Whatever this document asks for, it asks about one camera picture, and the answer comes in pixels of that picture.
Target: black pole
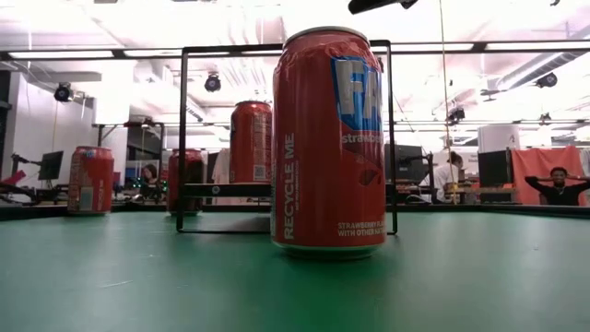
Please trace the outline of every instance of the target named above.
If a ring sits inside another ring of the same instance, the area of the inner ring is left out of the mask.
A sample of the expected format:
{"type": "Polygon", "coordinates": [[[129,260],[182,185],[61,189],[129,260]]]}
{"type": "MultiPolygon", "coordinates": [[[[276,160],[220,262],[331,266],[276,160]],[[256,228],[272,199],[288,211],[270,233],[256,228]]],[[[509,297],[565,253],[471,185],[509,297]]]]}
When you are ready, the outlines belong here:
{"type": "Polygon", "coordinates": [[[434,203],[434,197],[436,197],[435,193],[434,193],[434,164],[432,162],[432,159],[434,158],[434,156],[432,156],[431,153],[428,154],[428,156],[426,156],[426,161],[428,162],[428,183],[429,183],[429,188],[431,190],[431,203],[434,203]]]}
{"type": "Polygon", "coordinates": [[[98,147],[102,147],[102,129],[104,129],[104,124],[99,124],[99,142],[98,147]]]}
{"type": "Polygon", "coordinates": [[[163,123],[159,125],[159,160],[158,160],[158,183],[161,181],[163,158],[164,158],[164,135],[166,134],[165,126],[163,123]]]}
{"type": "Polygon", "coordinates": [[[397,189],[395,188],[395,138],[394,138],[394,88],[393,74],[391,69],[391,42],[387,43],[387,103],[389,105],[389,157],[391,164],[391,186],[393,188],[390,195],[391,217],[394,223],[393,234],[397,234],[397,205],[395,204],[395,197],[397,196],[397,189]]]}
{"type": "Polygon", "coordinates": [[[188,74],[188,52],[183,49],[181,61],[181,122],[178,136],[178,199],[176,200],[176,231],[183,230],[184,222],[184,164],[186,163],[186,98],[188,74]]]}

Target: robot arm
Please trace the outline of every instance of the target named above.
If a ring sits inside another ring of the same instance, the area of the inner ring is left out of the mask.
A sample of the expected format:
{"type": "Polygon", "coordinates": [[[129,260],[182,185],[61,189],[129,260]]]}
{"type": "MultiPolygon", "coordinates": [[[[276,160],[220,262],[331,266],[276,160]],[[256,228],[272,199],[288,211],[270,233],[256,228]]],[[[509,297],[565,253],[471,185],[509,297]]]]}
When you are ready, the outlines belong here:
{"type": "Polygon", "coordinates": [[[348,3],[348,10],[351,14],[359,14],[382,6],[399,3],[404,9],[409,9],[418,0],[351,0],[348,3]]]}

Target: ceiling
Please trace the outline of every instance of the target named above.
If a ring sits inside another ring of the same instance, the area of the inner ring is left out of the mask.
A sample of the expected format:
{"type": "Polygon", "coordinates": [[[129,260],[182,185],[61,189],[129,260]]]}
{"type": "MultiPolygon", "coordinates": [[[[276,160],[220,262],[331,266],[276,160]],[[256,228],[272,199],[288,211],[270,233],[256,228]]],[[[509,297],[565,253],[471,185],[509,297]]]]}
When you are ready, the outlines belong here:
{"type": "MultiPolygon", "coordinates": [[[[438,1],[421,0],[409,10],[387,6],[354,17],[347,11],[347,2],[119,0],[117,4],[94,4],[93,0],[0,0],[0,49],[282,43],[300,30],[324,25],[347,26],[372,40],[392,42],[440,42],[441,26],[446,42],[590,39],[587,0],[561,1],[557,6],[550,6],[552,0],[442,0],[443,24],[438,1]]],[[[444,60],[440,55],[396,55],[392,65],[395,119],[444,120],[446,106],[464,107],[466,120],[474,121],[537,119],[547,112],[552,119],[590,117],[590,91],[584,88],[590,83],[590,71],[586,70],[590,67],[589,55],[551,58],[558,55],[448,54],[444,60]],[[551,67],[546,74],[556,74],[559,84],[554,88],[533,87],[533,79],[526,81],[526,73],[536,72],[547,63],[551,67]],[[487,97],[480,95],[483,89],[507,91],[487,97]]],[[[228,122],[236,102],[272,99],[272,73],[277,60],[193,59],[188,71],[190,98],[208,122],[228,122]],[[204,89],[209,73],[219,74],[220,91],[204,89]]],[[[116,71],[120,65],[116,63],[45,62],[33,63],[31,70],[44,80],[63,73],[116,71]]],[[[26,69],[23,64],[11,65],[26,69]]],[[[131,88],[132,112],[177,122],[180,61],[140,61],[133,65],[136,83],[131,88]]],[[[107,89],[100,80],[80,79],[73,84],[90,95],[107,89]]],[[[451,132],[476,136],[479,125],[459,125],[451,132]]],[[[195,129],[194,133],[227,135],[222,126],[216,128],[195,129]]],[[[399,128],[398,141],[420,141],[422,145],[439,144],[445,131],[439,124],[412,126],[420,131],[419,135],[404,125],[399,128]]],[[[575,127],[554,125],[552,129],[554,136],[567,136],[575,127]]]]}

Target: green table surface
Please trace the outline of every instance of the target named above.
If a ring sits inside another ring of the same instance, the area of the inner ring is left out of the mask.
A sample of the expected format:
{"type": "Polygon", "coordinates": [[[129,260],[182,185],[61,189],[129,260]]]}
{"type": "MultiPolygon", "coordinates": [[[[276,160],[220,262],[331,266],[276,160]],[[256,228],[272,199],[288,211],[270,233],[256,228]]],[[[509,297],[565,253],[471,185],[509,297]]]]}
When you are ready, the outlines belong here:
{"type": "Polygon", "coordinates": [[[285,257],[265,235],[178,234],[163,213],[0,222],[0,331],[590,331],[589,222],[399,222],[372,258],[341,263],[285,257]]]}

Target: white wall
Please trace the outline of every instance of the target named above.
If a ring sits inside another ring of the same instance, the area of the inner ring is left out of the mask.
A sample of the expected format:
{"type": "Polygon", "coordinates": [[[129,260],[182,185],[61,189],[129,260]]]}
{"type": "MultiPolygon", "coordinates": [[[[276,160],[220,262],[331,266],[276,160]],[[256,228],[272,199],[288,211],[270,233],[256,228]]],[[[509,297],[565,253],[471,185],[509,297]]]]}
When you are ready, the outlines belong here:
{"type": "MultiPolygon", "coordinates": [[[[12,114],[7,126],[14,128],[10,129],[14,130],[14,136],[10,135],[10,131],[6,135],[13,139],[6,141],[9,144],[5,147],[3,178],[9,176],[12,169],[9,156],[13,152],[29,160],[41,160],[43,153],[62,150],[62,169],[54,184],[67,184],[75,148],[97,144],[98,131],[91,127],[94,111],[86,107],[82,114],[82,105],[79,103],[55,101],[53,92],[27,83],[20,73],[12,74],[10,92],[11,99],[14,97],[15,100],[10,101],[13,110],[10,111],[12,114]]],[[[35,175],[39,166],[20,164],[19,169],[27,174],[27,180],[20,181],[18,185],[41,187],[35,175]]]]}

